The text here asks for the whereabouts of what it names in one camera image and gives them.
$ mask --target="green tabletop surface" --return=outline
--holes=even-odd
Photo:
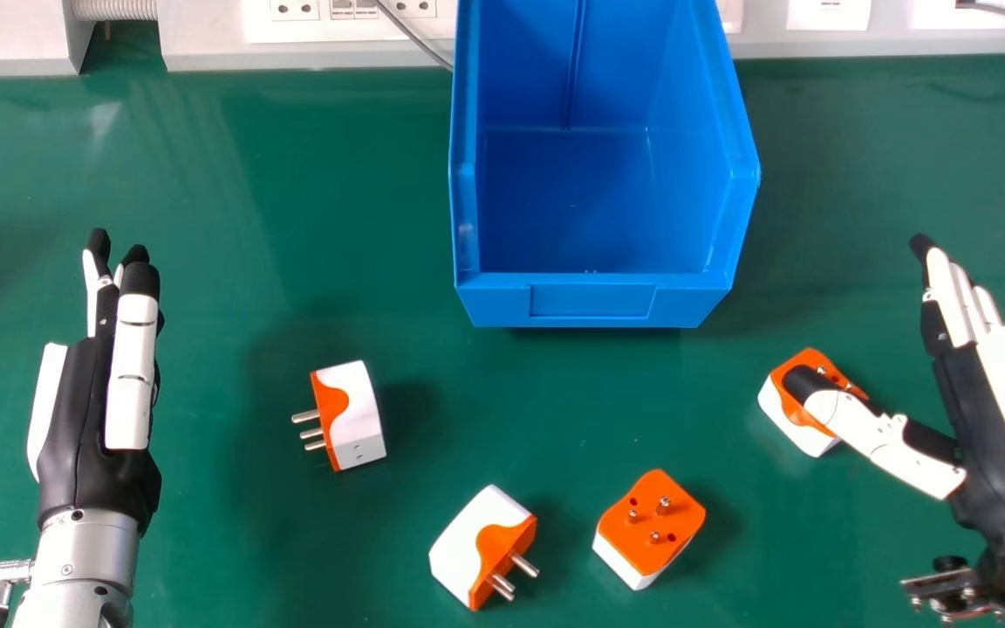
[[[83,334],[104,226],[116,255],[150,247],[168,320],[136,627],[939,625],[898,579],[982,542],[852,450],[804,457],[755,397],[815,346],[949,429],[907,240],[933,235],[1005,317],[1005,56],[738,73],[764,175],[737,286],[701,329],[650,333],[470,326],[439,69],[167,74],[151,28],[117,25],[78,78],[0,80],[0,560],[36,549],[36,368]],[[355,359],[390,456],[335,473],[289,416],[311,370]],[[709,519],[630,592],[592,538],[658,467]],[[426,555],[487,484],[538,515],[542,576],[472,615]]]

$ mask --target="blue storage box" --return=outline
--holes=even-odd
[[[716,0],[462,0],[450,160],[477,327],[700,325],[761,176]]]

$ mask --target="robotic arm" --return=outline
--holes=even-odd
[[[935,573],[902,581],[911,604],[926,603],[952,624],[1005,616],[1005,323],[988,290],[935,243],[910,243],[924,265],[922,338],[954,438],[888,414],[830,362],[805,350],[767,379],[759,405],[795,444],[820,456],[842,440],[886,472],[939,499],[986,549],[975,568],[958,557]]]
[[[27,457],[39,485],[33,560],[0,562],[0,628],[129,628],[139,540],[161,497],[149,452],[161,377],[161,281],[136,245],[114,274],[108,232],[82,253],[87,338],[48,345],[33,396]]]

